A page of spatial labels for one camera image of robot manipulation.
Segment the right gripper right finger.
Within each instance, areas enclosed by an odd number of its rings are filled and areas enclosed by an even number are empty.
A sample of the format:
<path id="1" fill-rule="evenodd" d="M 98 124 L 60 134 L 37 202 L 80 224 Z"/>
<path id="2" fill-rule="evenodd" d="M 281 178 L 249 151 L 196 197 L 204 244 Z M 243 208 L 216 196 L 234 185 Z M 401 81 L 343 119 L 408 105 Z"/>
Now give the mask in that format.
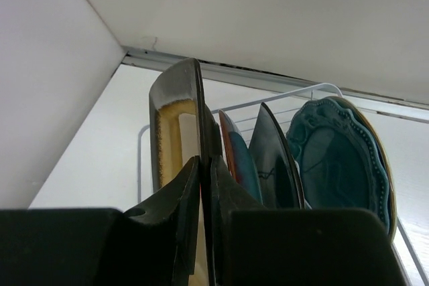
<path id="1" fill-rule="evenodd" d="M 270 210 L 210 165 L 216 285 L 405 285 L 379 220 L 360 209 Z"/>

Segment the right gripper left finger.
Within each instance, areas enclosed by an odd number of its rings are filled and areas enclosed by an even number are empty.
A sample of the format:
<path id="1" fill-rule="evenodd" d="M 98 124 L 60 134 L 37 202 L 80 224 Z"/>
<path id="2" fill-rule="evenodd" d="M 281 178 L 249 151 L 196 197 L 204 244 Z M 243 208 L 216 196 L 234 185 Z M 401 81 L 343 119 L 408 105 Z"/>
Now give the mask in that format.
<path id="1" fill-rule="evenodd" d="M 1 212 L 2 285 L 187 285 L 194 272 L 200 160 L 126 212 Z"/>

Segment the teal square plate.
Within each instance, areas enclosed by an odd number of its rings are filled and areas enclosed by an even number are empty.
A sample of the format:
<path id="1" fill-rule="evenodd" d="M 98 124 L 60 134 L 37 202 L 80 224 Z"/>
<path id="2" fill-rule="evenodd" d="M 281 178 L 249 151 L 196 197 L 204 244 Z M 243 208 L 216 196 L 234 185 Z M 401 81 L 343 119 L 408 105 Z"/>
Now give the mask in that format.
<path id="1" fill-rule="evenodd" d="M 268 208 L 305 208 L 302 180 L 290 146 L 271 109 L 263 102 L 249 144 Z"/>

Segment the dark blue round plate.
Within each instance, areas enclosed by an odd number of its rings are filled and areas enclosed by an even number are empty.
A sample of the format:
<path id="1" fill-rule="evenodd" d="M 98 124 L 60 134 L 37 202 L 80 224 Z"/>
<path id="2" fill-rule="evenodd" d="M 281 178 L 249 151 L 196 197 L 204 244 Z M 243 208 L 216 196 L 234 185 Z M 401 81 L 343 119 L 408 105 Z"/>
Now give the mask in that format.
<path id="1" fill-rule="evenodd" d="M 262 204 L 263 198 L 255 162 L 241 132 L 225 111 L 219 110 L 218 114 L 229 171 L 234 180 Z"/>

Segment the teal scalloped plate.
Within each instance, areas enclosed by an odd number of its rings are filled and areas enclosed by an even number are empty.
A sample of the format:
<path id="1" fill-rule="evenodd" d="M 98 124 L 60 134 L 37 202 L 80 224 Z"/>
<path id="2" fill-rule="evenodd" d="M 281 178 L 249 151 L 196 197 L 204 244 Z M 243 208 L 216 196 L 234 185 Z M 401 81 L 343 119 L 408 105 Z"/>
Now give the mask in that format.
<path id="1" fill-rule="evenodd" d="M 293 116 L 286 139 L 312 209 L 362 208 L 391 233 L 389 178 L 372 134 L 350 109 L 331 97 L 308 101 Z"/>

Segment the brown square plate black rim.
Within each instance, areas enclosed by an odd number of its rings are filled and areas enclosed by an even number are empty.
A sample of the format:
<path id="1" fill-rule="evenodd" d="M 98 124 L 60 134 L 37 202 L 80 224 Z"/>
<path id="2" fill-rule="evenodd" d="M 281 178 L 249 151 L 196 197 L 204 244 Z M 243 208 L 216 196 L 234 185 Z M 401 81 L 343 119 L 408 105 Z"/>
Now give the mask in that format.
<path id="1" fill-rule="evenodd" d="M 204 227 L 197 244 L 196 267 L 207 285 L 215 285 L 210 206 L 210 165 L 220 145 L 210 138 L 214 119 L 205 104 L 200 63 L 183 59 L 162 72 L 149 90 L 151 170 L 154 190 L 171 182 L 194 156 L 202 162 L 200 197 Z"/>

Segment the light green floral plate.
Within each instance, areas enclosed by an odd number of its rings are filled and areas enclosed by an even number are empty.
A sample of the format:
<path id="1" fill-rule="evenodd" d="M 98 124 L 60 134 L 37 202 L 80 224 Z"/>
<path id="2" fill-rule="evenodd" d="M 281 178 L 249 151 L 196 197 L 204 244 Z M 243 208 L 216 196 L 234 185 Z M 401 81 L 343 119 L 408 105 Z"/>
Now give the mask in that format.
<path id="1" fill-rule="evenodd" d="M 393 242 L 396 228 L 397 228 L 397 204 L 396 204 L 396 196 L 395 196 L 395 188 L 394 188 L 394 181 L 393 181 L 393 174 L 391 171 L 391 167 L 389 164 L 389 159 L 387 157 L 387 154 L 385 152 L 383 143 L 381 142 L 381 139 L 379 138 L 379 135 L 377 134 L 377 131 L 373 128 L 372 124 L 368 121 L 368 119 L 365 117 L 365 115 L 349 100 L 341 97 L 334 97 L 334 99 L 337 101 L 337 103 L 342 106 L 345 109 L 350 109 L 353 113 L 354 118 L 359 122 L 362 126 L 364 126 L 372 135 L 378 149 L 379 158 L 381 161 L 382 166 L 384 167 L 384 170 L 387 174 L 387 178 L 389 180 L 389 201 L 388 201 L 388 209 L 389 209 L 389 215 L 390 215 L 390 228 L 389 228 L 389 237 L 391 241 Z"/>

